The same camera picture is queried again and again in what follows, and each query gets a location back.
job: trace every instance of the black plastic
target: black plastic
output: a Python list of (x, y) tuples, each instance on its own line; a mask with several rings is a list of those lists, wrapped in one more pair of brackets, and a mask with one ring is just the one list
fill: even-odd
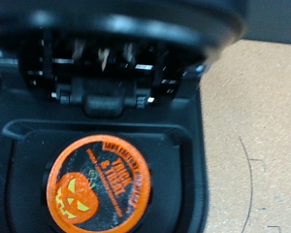
[(61, 232), (46, 206), (52, 161), (101, 132), (131, 142), (151, 172), (132, 232), (202, 232), (209, 194), (198, 85), (243, 35), (245, 3), (0, 2), (0, 232)]
[[(76, 137), (102, 131), (130, 140), (144, 153), (152, 171), (152, 197), (147, 209), (151, 214), (145, 213), (136, 232), (202, 231), (208, 191), (199, 92), (191, 99), (166, 97), (161, 101), (159, 107), (126, 110), (116, 121), (93, 119), (80, 107), (37, 102), (0, 82), (0, 232), (32, 232), (32, 227), (36, 227), (35, 232), (53, 232), (50, 227), (55, 224), (42, 191), (49, 160)], [(169, 166), (175, 167), (174, 179), (165, 170)], [(174, 191), (159, 191), (164, 185)], [(162, 198), (176, 198), (179, 191), (180, 201)], [(168, 220), (177, 213), (171, 208), (180, 208), (178, 220), (161, 224), (162, 216)]]

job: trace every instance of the wooden surface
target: wooden surface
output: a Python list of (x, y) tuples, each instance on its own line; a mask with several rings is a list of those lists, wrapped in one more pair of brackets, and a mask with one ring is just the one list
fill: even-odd
[(291, 46), (240, 41), (202, 81), (207, 233), (291, 233)]

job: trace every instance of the open lid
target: open lid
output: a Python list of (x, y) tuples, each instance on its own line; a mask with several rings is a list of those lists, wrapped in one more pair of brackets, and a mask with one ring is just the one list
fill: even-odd
[(165, 41), (215, 60), (222, 49), (243, 35), (244, 3), (230, 0), (0, 1), (0, 48), (15, 49), (28, 32), (47, 28)]

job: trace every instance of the jack-o'-lantern graphic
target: jack-o'-lantern graphic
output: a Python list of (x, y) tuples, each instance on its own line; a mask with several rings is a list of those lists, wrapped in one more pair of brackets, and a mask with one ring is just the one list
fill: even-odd
[(87, 177), (74, 172), (64, 175), (56, 185), (56, 203), (66, 221), (76, 224), (93, 217), (98, 210), (98, 198)]
[(140, 222), (150, 195), (143, 155), (112, 135), (78, 139), (48, 177), (48, 210), (67, 233), (124, 233)]

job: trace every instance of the pumpkin illustration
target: pumpkin illustration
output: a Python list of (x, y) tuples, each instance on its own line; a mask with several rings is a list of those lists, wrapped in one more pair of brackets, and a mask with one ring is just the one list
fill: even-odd
[(87, 177), (78, 172), (65, 174), (56, 184), (56, 203), (62, 217), (72, 224), (92, 218), (99, 205)]

